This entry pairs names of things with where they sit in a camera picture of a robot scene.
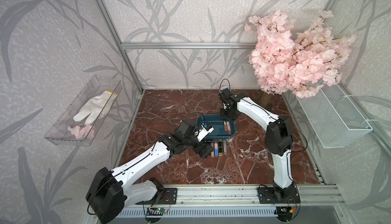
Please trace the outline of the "rose lipstick tube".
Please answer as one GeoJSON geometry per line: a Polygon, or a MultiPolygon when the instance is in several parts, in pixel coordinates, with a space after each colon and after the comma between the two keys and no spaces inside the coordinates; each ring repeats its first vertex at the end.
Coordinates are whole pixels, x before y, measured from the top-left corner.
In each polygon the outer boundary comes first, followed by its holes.
{"type": "Polygon", "coordinates": [[[231,132],[230,123],[228,121],[226,121],[226,125],[227,125],[227,132],[228,132],[229,135],[231,135],[232,132],[231,132]]]}

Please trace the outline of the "teal plastic storage box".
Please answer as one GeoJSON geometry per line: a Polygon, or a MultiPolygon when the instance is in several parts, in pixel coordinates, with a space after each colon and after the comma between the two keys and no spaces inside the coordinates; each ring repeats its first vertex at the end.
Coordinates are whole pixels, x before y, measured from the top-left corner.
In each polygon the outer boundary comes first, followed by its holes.
{"type": "Polygon", "coordinates": [[[204,137],[204,140],[206,141],[213,141],[213,140],[229,140],[231,139],[235,133],[236,133],[236,126],[235,121],[228,121],[228,125],[230,126],[230,130],[225,130],[225,126],[227,124],[225,121],[223,121],[220,118],[219,114],[209,114],[209,115],[201,115],[197,118],[197,125],[201,126],[206,123],[207,126],[213,127],[213,132],[207,134],[204,137]]]}

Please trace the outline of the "silver lipstick tube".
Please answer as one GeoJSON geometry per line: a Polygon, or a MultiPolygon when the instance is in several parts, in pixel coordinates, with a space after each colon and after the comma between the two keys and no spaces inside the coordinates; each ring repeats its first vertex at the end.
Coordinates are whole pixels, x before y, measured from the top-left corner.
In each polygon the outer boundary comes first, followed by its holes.
{"type": "Polygon", "coordinates": [[[224,150],[224,154],[227,153],[227,141],[226,140],[223,140],[223,150],[224,150]]]}

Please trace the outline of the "blue pink lipstick tube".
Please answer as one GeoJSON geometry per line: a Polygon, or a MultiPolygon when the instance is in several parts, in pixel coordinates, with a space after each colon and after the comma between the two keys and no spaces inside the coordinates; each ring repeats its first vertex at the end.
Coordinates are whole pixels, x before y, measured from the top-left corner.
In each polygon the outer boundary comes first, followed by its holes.
{"type": "Polygon", "coordinates": [[[214,155],[215,155],[215,157],[218,157],[218,155],[219,155],[219,145],[218,145],[218,142],[214,142],[214,155]]]}

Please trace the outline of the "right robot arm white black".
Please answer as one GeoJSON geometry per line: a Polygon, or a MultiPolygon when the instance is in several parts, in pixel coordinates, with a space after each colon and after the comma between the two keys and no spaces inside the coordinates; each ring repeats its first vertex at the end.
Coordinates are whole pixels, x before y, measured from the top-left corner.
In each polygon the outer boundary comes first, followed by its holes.
{"type": "Polygon", "coordinates": [[[265,145],[272,154],[274,166],[273,187],[281,194],[294,187],[291,174],[292,128],[289,119],[278,116],[256,104],[243,93],[233,94],[224,88],[219,93],[224,108],[220,109],[223,120],[236,120],[245,114],[265,130],[265,145]]]}

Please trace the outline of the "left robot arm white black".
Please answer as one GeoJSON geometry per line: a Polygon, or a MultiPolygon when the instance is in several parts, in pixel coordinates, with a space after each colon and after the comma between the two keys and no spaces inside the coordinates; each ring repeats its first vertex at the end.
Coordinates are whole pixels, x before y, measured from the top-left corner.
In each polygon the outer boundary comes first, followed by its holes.
{"type": "Polygon", "coordinates": [[[162,135],[153,146],[133,160],[112,170],[102,168],[96,173],[86,195],[88,214],[107,224],[128,205],[160,201],[164,187],[156,179],[139,184],[136,181],[187,148],[206,158],[214,148],[205,142],[205,137],[213,131],[212,125],[196,125],[193,120],[185,119],[175,131],[162,135]]]}

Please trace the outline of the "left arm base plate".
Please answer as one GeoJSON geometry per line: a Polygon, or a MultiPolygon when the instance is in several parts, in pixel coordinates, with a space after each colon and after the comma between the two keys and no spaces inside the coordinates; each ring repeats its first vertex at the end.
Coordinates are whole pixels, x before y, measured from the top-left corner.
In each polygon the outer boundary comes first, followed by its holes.
{"type": "Polygon", "coordinates": [[[149,201],[141,201],[136,205],[174,205],[177,202],[178,188],[164,188],[160,189],[156,195],[149,201]]]}

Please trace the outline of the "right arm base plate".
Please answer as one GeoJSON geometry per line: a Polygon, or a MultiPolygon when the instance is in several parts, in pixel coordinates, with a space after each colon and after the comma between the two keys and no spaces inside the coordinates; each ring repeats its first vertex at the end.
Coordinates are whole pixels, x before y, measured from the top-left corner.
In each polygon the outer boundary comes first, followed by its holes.
{"type": "Polygon", "coordinates": [[[301,203],[300,195],[296,185],[292,183],[287,188],[280,188],[277,185],[268,187],[261,184],[257,188],[258,199],[260,204],[293,204],[301,203]]]}

